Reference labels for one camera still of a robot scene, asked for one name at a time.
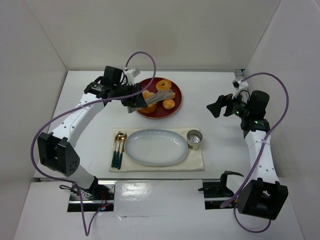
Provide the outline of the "metal tongs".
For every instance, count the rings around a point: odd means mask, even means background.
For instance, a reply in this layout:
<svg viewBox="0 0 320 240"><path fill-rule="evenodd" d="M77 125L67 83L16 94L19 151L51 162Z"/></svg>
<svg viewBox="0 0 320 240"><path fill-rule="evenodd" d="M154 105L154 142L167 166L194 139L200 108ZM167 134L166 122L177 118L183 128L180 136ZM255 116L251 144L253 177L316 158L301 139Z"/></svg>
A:
<svg viewBox="0 0 320 240"><path fill-rule="evenodd" d="M170 99L170 92L173 92L171 89L167 91L158 91L152 97L145 100L148 105L156 104L157 102Z"/></svg>

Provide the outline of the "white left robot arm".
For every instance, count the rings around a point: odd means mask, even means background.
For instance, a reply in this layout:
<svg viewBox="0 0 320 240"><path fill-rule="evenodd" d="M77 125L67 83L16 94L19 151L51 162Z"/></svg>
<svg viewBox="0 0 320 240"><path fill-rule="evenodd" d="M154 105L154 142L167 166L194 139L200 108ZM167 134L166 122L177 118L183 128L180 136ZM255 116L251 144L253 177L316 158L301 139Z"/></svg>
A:
<svg viewBox="0 0 320 240"><path fill-rule="evenodd" d="M40 163L77 184L89 199L105 197L109 190L81 166L75 146L91 120L106 106L105 99L122 97L125 107L146 106L142 94L136 95L141 90L141 85L134 82L139 74L137 68L121 70L106 66L104 74L84 89L77 110L68 114L52 132L41 133L37 138Z"/></svg>

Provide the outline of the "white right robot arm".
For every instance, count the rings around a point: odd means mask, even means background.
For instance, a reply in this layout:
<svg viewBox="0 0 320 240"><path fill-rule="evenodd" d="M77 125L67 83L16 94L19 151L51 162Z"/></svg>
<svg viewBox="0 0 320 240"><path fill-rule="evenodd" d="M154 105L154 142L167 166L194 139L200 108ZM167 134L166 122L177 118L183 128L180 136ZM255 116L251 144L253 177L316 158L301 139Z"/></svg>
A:
<svg viewBox="0 0 320 240"><path fill-rule="evenodd" d="M287 186L280 184L274 169L272 128L265 119L269 100L267 93L255 90L247 102L240 95L220 95L215 103L206 108L215 118L225 108L225 117L235 115L241 119L240 128L249 150L251 169L231 198L237 200L238 212L273 221L278 217L289 191Z"/></svg>

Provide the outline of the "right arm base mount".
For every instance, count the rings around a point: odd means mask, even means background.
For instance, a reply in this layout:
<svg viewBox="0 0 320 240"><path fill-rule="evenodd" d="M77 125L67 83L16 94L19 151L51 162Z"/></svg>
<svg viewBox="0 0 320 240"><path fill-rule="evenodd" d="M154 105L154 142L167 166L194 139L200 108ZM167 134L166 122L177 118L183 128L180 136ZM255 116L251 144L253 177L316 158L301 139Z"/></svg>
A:
<svg viewBox="0 0 320 240"><path fill-rule="evenodd" d="M232 190L227 186L228 176L240 176L244 177L239 172L226 170L221 174L219 180L203 181L202 187L198 189L199 192L203 192L204 207L206 210L220 209L220 205L227 199L231 198L237 191Z"/></svg>

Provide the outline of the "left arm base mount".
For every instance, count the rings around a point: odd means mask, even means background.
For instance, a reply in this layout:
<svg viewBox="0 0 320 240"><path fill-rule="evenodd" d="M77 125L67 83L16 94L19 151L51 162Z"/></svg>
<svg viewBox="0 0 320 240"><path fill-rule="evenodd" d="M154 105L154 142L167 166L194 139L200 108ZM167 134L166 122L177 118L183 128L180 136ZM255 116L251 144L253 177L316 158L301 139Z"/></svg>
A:
<svg viewBox="0 0 320 240"><path fill-rule="evenodd" d="M100 212L113 212L114 211L114 198L116 190L116 182L113 180L99 180L98 183L107 188L108 193L102 193L101 191L96 195L92 196L86 193L83 189L80 190L83 201L83 211L95 212L99 209ZM75 186L60 185L59 188L69 192L68 213L79 213L81 212L80 196Z"/></svg>

